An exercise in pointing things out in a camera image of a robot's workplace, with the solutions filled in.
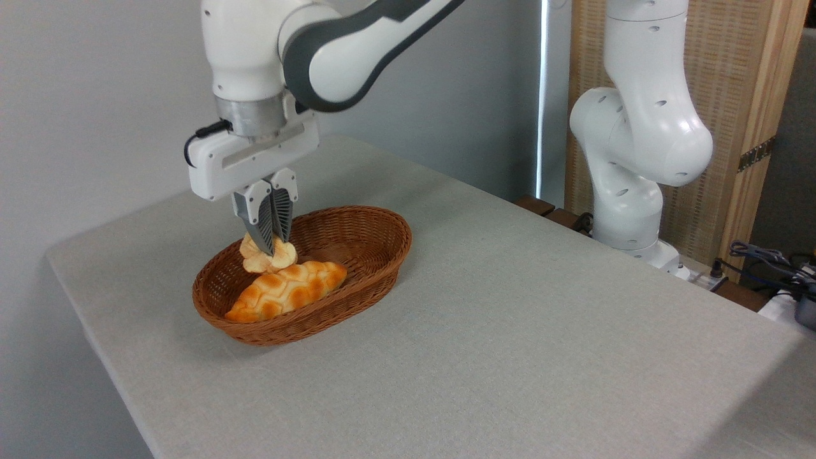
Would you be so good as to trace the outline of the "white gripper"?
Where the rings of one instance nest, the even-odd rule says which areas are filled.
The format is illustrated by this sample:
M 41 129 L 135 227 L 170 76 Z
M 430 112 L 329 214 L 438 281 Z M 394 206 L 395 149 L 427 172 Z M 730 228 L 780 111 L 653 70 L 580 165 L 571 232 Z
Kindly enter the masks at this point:
M 317 149 L 317 113 L 298 104 L 294 96 L 215 101 L 219 118 L 229 127 L 190 143 L 191 189 L 210 201 L 235 191 L 235 215 L 256 247 L 273 256 L 273 233 L 289 243 L 298 201 L 296 174 L 285 167 Z M 268 175 L 269 182 L 261 180 Z

